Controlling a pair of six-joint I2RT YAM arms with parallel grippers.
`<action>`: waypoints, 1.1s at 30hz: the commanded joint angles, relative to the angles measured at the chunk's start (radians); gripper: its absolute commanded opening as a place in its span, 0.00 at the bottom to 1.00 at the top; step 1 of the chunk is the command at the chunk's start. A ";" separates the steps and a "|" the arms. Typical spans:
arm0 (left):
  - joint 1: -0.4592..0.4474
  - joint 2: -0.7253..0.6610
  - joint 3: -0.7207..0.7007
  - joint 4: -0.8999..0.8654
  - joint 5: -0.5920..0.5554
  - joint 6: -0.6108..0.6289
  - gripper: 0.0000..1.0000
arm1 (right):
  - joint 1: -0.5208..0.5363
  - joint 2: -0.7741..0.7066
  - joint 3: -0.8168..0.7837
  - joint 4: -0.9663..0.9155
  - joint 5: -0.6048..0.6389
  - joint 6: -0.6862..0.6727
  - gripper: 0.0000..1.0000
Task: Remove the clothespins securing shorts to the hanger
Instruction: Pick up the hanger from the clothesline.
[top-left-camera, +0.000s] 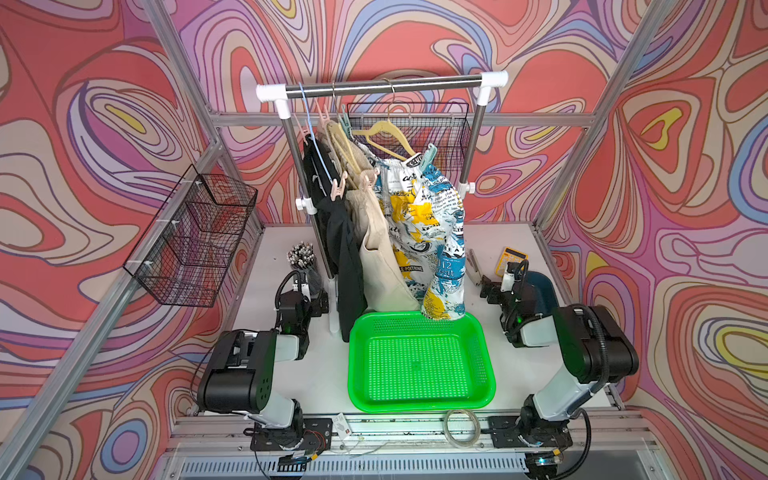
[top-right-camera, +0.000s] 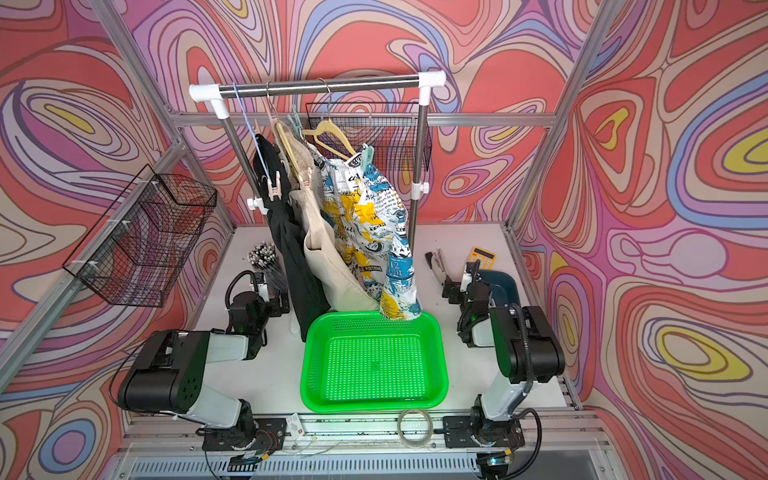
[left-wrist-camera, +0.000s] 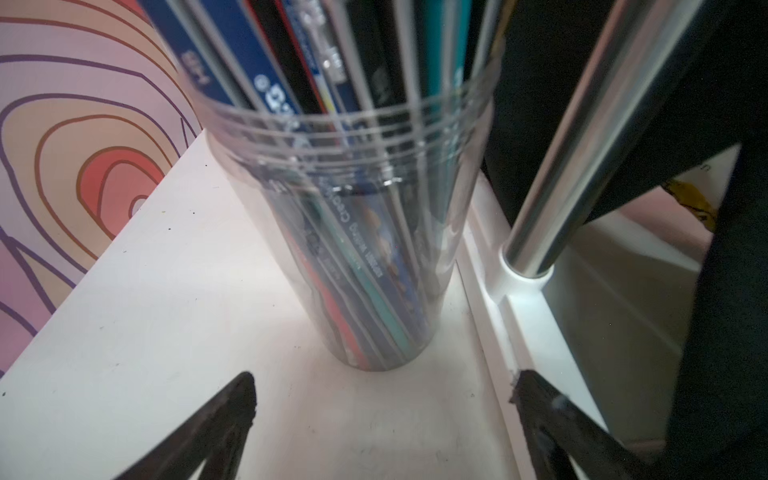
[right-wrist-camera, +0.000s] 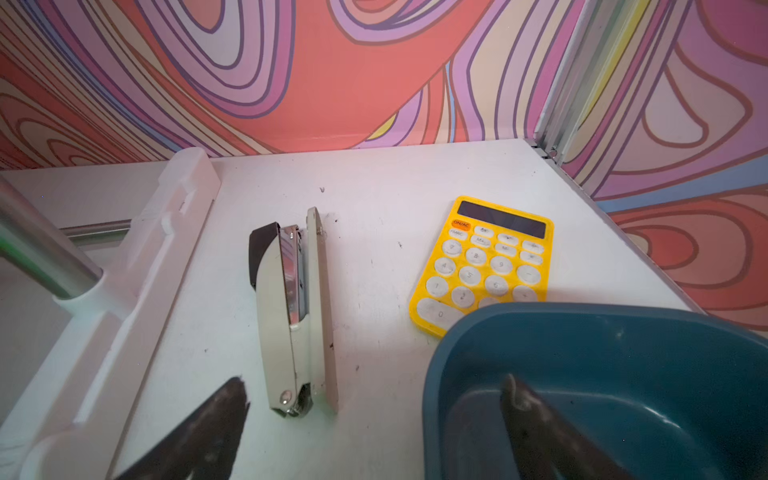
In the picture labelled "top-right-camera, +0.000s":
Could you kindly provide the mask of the pink clothespin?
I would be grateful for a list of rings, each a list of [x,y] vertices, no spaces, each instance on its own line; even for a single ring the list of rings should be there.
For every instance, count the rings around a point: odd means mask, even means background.
[[[280,172],[276,172],[274,177],[267,176],[268,198],[271,201],[277,201],[282,198],[282,183]]]

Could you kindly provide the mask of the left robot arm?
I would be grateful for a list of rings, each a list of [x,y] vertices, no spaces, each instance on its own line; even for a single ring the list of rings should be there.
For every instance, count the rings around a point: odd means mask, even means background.
[[[115,403],[134,413],[163,414],[199,425],[207,451],[266,449],[276,436],[261,430],[251,405],[204,383],[206,367],[250,361],[268,343],[266,325],[273,313],[265,276],[245,270],[225,292],[224,330],[164,330],[150,335],[117,390]]]

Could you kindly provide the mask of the black shorts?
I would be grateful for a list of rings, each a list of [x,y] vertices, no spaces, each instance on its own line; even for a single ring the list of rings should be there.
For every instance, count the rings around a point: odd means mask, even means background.
[[[257,177],[257,191],[267,209],[266,219],[273,242],[282,255],[291,301],[299,323],[301,340],[306,341],[312,323],[330,310],[321,282],[312,273],[304,254],[305,234],[293,206],[290,203],[291,183],[288,173],[278,157],[278,152],[263,135],[257,134],[259,146],[271,177],[280,172],[282,198],[268,198],[266,178],[257,157],[253,156],[252,168]]]

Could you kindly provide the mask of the light blue wire hanger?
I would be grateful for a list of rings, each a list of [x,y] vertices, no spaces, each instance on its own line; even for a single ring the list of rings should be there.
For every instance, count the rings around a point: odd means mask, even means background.
[[[247,115],[247,111],[246,111],[246,108],[245,108],[245,105],[244,105],[244,101],[241,98],[241,95],[239,93],[237,85],[233,84],[232,87],[233,87],[233,91],[235,93],[235,98],[237,99],[237,103],[240,106],[240,110],[241,110],[241,113],[242,113],[245,125],[246,125],[246,127],[247,127],[247,129],[248,129],[248,131],[249,131],[253,141],[254,141],[254,145],[256,146],[257,157],[259,159],[259,162],[260,162],[260,164],[262,166],[262,170],[263,170],[264,176],[266,178],[266,185],[267,185],[267,187],[269,189],[274,190],[274,188],[277,185],[272,182],[272,178],[271,178],[271,175],[270,175],[270,173],[271,173],[270,169],[269,169],[266,161],[264,160],[261,148],[259,146],[258,136],[257,136],[257,134],[256,134],[256,132],[254,130],[255,127],[258,127],[258,125],[257,124],[254,125],[249,120],[249,117]]]

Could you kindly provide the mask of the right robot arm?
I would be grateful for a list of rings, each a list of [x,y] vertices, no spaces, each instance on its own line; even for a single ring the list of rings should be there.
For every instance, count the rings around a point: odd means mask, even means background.
[[[525,444],[521,420],[533,411],[521,405],[535,385],[564,373],[562,348],[543,309],[521,303],[511,275],[483,269],[476,260],[466,264],[461,280],[445,276],[441,284],[442,297],[460,307],[459,338],[469,347],[491,347],[498,366],[469,414],[443,419],[445,444],[514,451]]]

